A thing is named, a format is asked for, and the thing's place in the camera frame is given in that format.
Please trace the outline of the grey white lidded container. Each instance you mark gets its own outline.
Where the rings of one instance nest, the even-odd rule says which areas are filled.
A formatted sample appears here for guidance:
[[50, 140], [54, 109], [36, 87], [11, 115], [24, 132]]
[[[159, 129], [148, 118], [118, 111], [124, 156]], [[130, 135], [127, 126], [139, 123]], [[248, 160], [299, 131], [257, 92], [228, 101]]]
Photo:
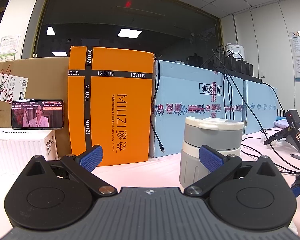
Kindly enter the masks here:
[[185, 119], [179, 181], [186, 188], [241, 155], [244, 123], [220, 118]]

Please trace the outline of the brown cardboard box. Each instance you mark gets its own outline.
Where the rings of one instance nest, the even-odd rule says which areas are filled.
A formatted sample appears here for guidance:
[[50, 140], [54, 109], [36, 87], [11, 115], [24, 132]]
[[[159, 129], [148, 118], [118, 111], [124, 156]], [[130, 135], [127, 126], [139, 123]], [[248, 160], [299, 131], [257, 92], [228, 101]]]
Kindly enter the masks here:
[[68, 65], [68, 57], [0, 62], [0, 72], [28, 78], [26, 99], [62, 99], [64, 101], [64, 127], [55, 131], [59, 157], [71, 153], [68, 123]]

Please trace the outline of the black charger dock row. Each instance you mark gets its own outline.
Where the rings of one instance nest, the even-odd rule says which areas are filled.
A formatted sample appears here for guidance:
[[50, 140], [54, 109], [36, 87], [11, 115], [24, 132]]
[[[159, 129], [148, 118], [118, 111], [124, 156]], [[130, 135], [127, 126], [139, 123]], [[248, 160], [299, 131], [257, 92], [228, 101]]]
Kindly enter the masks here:
[[254, 77], [254, 67], [252, 64], [243, 60], [241, 54], [239, 59], [234, 57], [234, 54], [229, 50], [213, 49], [212, 50], [212, 67], [213, 70], [229, 74], [231, 76], [239, 77], [245, 81], [253, 81], [262, 83], [261, 79]]

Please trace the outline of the large light blue carton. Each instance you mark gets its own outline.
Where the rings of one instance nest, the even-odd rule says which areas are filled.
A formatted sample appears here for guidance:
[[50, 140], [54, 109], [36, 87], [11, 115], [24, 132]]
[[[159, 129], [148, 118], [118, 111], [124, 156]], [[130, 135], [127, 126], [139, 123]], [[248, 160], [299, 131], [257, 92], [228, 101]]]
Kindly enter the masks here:
[[153, 92], [149, 147], [152, 158], [181, 151], [188, 116], [242, 120], [243, 80], [239, 77], [156, 61]]

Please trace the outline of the pillar paper notice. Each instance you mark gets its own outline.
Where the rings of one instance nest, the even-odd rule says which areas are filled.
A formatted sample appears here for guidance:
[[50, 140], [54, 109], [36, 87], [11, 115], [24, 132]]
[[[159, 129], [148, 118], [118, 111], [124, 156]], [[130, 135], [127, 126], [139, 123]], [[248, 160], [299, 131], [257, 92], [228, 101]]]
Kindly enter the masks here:
[[0, 42], [0, 62], [13, 61], [19, 48], [19, 36], [5, 36]]

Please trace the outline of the spare black handheld gripper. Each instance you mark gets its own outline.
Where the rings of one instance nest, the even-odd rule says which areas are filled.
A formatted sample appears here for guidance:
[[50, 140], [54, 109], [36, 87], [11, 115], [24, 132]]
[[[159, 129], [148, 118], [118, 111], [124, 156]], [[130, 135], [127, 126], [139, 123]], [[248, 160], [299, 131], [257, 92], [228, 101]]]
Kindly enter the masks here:
[[267, 140], [264, 141], [264, 145], [268, 145], [274, 140], [279, 141], [282, 138], [286, 139], [286, 142], [291, 144], [300, 152], [300, 116], [296, 109], [288, 110], [285, 113], [288, 126], [281, 131], [270, 136]]

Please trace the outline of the white kettle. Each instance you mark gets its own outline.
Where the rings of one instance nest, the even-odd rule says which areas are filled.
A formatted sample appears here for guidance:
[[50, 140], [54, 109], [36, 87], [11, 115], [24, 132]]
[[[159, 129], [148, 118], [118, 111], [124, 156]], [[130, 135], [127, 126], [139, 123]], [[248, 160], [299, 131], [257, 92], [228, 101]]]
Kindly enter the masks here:
[[245, 50], [240, 44], [227, 43], [225, 46], [225, 54], [226, 56], [232, 55], [237, 60], [245, 61]]

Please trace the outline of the orange MIUZI box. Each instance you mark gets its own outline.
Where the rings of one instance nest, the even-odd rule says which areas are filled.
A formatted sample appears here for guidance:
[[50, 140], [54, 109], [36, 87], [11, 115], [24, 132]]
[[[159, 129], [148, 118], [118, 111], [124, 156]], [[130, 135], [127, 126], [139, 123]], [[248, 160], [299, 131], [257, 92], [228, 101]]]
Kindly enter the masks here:
[[95, 145], [101, 165], [148, 160], [153, 53], [104, 47], [72, 47], [68, 70], [71, 152]]

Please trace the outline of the smartphone showing video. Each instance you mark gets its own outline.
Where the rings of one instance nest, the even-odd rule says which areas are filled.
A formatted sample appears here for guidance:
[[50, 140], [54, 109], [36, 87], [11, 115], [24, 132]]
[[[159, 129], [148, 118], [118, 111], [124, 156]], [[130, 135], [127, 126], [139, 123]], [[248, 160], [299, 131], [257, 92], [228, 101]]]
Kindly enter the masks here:
[[11, 104], [13, 129], [61, 129], [64, 126], [63, 100], [16, 100]]

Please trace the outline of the white coffee box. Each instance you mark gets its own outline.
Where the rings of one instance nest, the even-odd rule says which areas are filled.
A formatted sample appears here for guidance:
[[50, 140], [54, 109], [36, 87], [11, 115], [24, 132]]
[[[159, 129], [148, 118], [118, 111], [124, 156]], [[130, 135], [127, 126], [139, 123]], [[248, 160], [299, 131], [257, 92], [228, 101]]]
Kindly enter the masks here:
[[35, 155], [58, 158], [53, 130], [0, 128], [0, 168], [24, 167]]

